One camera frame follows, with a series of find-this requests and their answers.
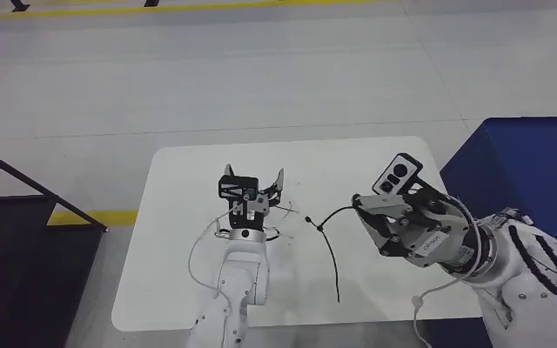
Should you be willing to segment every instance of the yellow stripe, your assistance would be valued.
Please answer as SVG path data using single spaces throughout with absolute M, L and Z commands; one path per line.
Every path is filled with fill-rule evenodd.
M 67 17 L 67 16 L 99 16 L 99 15 L 132 15 L 151 12 L 172 12 L 184 10 L 224 10 L 269 6 L 307 6 L 330 5 L 341 3 L 379 3 L 396 2 L 396 0 L 273 0 L 260 2 L 238 3 L 193 3 L 185 5 L 168 5 L 158 7 L 129 7 L 116 9 L 88 9 L 88 10 L 43 10 L 33 11 L 32 5 L 25 12 L 0 13 L 0 18 L 29 18 L 29 17 Z
M 138 218 L 138 211 L 86 211 L 85 213 L 107 226 L 134 225 Z M 87 224 L 87 222 L 70 211 L 54 211 L 49 224 Z

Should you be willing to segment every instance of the table top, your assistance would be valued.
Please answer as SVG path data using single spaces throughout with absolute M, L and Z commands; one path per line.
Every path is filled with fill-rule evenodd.
M 354 193 L 372 194 L 372 184 L 399 152 L 424 165 L 420 176 L 445 188 L 425 142 L 417 137 L 376 137 L 290 143 L 165 148 L 153 158 L 124 271 L 112 310 L 120 331 L 188 329 L 211 300 L 195 284 L 187 259 L 198 235 L 228 203 L 218 198 L 225 165 L 265 188 L 285 169 L 281 205 L 265 219 L 284 236 L 267 243 L 269 298 L 249 306 L 250 326 L 320 325 L 408 320 L 411 297 L 450 280 L 437 265 L 419 269 L 402 258 L 385 258 L 353 211 L 326 226 L 339 266 L 340 304 L 325 240 L 304 221 L 316 221 L 350 204 Z M 192 269 L 213 282 L 227 241 L 208 234 L 197 246 Z M 420 318 L 478 317 L 475 294 L 457 284 L 426 299 Z

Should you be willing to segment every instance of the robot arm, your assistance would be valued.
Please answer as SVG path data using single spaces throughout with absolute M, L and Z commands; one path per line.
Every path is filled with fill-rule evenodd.
M 460 202 L 419 179 L 420 170 L 418 161 L 399 154 L 373 186 L 378 195 L 352 198 L 381 255 L 418 267 L 439 264 L 470 285 L 493 347 L 554 346 L 555 239 L 517 210 L 476 223 Z
M 198 315 L 187 346 L 191 348 L 238 348 L 247 331 L 247 306 L 264 305 L 269 287 L 269 262 L 263 222 L 271 207 L 280 203 L 284 171 L 269 188 L 260 191 L 255 177 L 234 175 L 226 165 L 218 182 L 218 194 L 228 200 L 231 230 L 215 236 L 228 239 L 218 273 L 213 300 Z

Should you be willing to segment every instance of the blue container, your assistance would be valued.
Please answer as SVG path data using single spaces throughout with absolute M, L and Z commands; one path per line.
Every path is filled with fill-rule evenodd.
M 557 237 L 557 117 L 489 118 L 441 171 L 476 218 L 506 207 Z

